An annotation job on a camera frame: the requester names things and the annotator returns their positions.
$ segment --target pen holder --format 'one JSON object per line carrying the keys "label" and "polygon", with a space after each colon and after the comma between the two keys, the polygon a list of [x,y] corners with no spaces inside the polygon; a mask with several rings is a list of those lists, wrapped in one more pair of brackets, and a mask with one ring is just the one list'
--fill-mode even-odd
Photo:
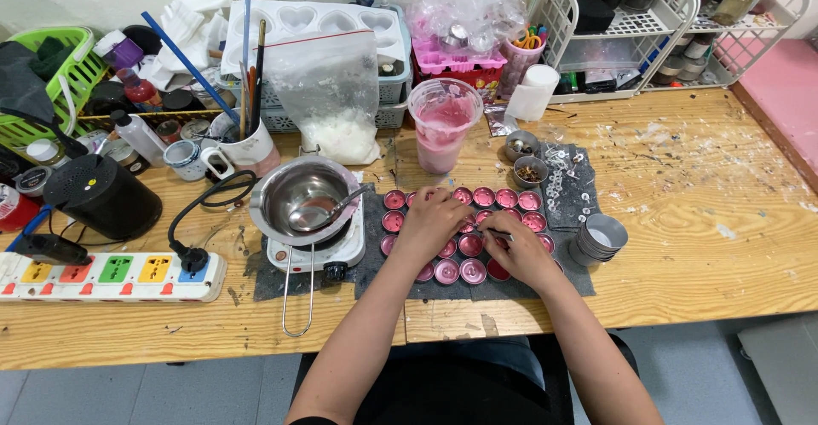
{"label": "pen holder", "polygon": [[508,63],[503,67],[503,74],[500,76],[500,86],[497,88],[499,96],[508,99],[517,85],[523,82],[523,76],[528,67],[537,64],[540,60],[540,55],[546,49],[547,43],[542,43],[536,49],[524,49],[516,47],[511,44],[511,41],[506,40],[500,46],[500,53],[508,60]]}

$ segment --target pink surface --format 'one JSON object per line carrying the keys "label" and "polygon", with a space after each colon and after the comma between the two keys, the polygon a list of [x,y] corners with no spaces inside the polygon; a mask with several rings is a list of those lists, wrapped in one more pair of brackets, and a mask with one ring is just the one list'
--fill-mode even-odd
{"label": "pink surface", "polygon": [[818,52],[803,40],[781,40],[740,82],[818,173]]}

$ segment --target ziplock bag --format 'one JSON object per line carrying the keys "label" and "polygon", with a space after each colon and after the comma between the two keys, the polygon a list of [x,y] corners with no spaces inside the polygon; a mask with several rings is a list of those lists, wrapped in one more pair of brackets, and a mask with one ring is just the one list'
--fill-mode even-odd
{"label": "ziplock bag", "polygon": [[319,145],[342,165],[380,157],[377,57],[372,30],[309,33],[266,47],[264,77],[301,130],[304,150]]}

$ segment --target hot plate knob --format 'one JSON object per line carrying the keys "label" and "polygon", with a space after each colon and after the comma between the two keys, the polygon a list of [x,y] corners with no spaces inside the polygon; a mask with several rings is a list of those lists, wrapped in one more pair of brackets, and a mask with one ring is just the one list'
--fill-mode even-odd
{"label": "hot plate knob", "polygon": [[324,263],[324,274],[326,281],[330,283],[341,283],[347,276],[347,269],[349,266],[346,262],[327,262]]}

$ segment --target metal spoon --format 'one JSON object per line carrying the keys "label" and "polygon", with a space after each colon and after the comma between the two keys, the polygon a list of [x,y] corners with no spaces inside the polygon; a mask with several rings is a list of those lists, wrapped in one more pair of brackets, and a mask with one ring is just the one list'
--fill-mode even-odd
{"label": "metal spoon", "polygon": [[352,200],[361,195],[369,188],[364,185],[353,191],[348,197],[341,200],[331,211],[327,211],[321,206],[301,206],[290,213],[290,226],[296,231],[314,231],[329,223],[335,214],[345,208]]}

